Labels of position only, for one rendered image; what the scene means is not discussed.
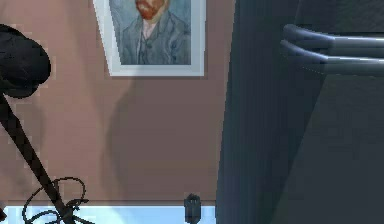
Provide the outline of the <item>small dark trash can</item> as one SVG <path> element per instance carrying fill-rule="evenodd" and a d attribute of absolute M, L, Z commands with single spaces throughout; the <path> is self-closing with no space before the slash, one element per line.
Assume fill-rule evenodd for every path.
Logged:
<path fill-rule="evenodd" d="M 184 199 L 185 222 L 187 224 L 198 224 L 201 220 L 201 200 L 196 194 L 189 194 Z"/>

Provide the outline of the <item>framed portrait painting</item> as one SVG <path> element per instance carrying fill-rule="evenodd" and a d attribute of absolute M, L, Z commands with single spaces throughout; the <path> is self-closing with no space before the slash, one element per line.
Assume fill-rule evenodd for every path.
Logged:
<path fill-rule="evenodd" d="M 93 0 L 113 77 L 202 77 L 206 0 Z"/>

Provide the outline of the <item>black floor lamp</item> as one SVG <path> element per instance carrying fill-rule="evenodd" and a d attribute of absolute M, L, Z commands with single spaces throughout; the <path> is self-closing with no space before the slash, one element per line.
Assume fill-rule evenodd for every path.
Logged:
<path fill-rule="evenodd" d="M 0 24 L 0 125 L 3 126 L 21 156 L 40 183 L 54 208 L 32 217 L 25 216 L 24 224 L 33 224 L 40 217 L 53 214 L 55 219 L 47 224 L 94 224 L 75 215 L 80 205 L 88 200 L 84 196 L 64 202 L 59 193 L 60 179 L 52 180 L 47 174 L 35 149 L 31 145 L 19 118 L 7 99 L 28 98 L 51 74 L 51 61 L 45 49 L 19 30 Z"/>

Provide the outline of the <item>dark grey fridge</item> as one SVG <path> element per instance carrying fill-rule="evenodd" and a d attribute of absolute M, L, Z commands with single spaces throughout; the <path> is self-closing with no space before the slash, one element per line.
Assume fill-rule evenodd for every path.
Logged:
<path fill-rule="evenodd" d="M 384 38 L 384 0 L 236 0 L 216 224 L 384 224 L 384 77 L 298 66 L 282 54 L 288 24 Z"/>

